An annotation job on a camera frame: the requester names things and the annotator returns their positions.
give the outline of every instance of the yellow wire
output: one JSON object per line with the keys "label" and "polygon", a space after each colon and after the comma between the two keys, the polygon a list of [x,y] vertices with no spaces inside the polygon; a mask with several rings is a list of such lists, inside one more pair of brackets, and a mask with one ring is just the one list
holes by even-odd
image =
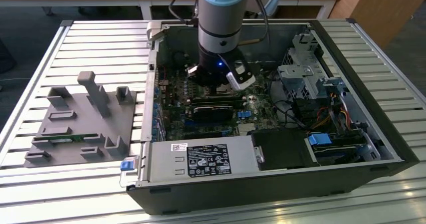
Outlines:
{"label": "yellow wire", "polygon": [[347,124],[347,126],[348,126],[348,123],[351,122],[351,119],[349,119],[349,117],[348,117],[348,113],[347,113],[345,111],[341,111],[341,113],[345,114],[345,124]]}
{"label": "yellow wire", "polygon": [[324,125],[329,120],[331,120],[331,116],[328,116],[327,119],[324,119],[312,129],[316,129],[317,127]]}

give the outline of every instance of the barcode sticker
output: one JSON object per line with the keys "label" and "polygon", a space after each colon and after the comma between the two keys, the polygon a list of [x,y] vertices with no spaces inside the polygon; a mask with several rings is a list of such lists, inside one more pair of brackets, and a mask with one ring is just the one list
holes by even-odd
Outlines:
{"label": "barcode sticker", "polygon": [[188,143],[172,143],[172,152],[187,151]]}

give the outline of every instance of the circuit board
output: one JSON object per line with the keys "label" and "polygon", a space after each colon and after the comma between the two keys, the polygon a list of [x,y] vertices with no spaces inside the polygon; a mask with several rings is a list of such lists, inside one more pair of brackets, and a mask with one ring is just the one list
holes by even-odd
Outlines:
{"label": "circuit board", "polygon": [[[267,93],[268,80],[263,76],[240,92],[234,91],[231,85],[220,86],[215,97],[210,96],[208,88],[187,79],[183,71],[176,71],[164,78],[167,80],[160,80],[159,86],[163,93],[163,119],[168,141],[243,136],[252,130],[280,126]],[[207,107],[223,107],[227,112],[232,112],[232,117],[222,122],[199,123],[195,120],[195,112]]]}

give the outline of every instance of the motherboard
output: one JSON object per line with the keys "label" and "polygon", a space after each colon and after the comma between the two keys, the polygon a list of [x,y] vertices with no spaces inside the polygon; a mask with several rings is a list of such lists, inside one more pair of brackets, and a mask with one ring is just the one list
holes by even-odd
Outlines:
{"label": "motherboard", "polygon": [[268,79],[258,78],[244,91],[231,85],[208,87],[188,80],[183,70],[160,69],[166,140],[244,136],[250,131],[280,126],[268,94]]}

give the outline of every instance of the table leg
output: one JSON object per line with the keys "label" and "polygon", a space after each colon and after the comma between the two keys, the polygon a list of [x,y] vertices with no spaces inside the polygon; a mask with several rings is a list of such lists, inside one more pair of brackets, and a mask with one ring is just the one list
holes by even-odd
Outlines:
{"label": "table leg", "polygon": [[54,15],[53,7],[45,6],[42,8],[43,8],[43,11],[47,14],[47,16],[53,16]]}
{"label": "table leg", "polygon": [[154,19],[152,17],[154,17],[154,14],[152,14],[152,2],[151,2],[151,0],[143,0],[143,1],[140,1],[140,3],[139,3],[139,5],[140,5],[140,9],[142,9],[142,15],[143,15],[143,18],[146,19],[146,20],[151,20],[151,19]]}
{"label": "table leg", "polygon": [[324,5],[321,6],[319,15],[317,15],[319,19],[325,19],[329,17],[332,10],[333,10],[333,7],[335,7],[335,4],[336,4],[336,0],[325,1]]}

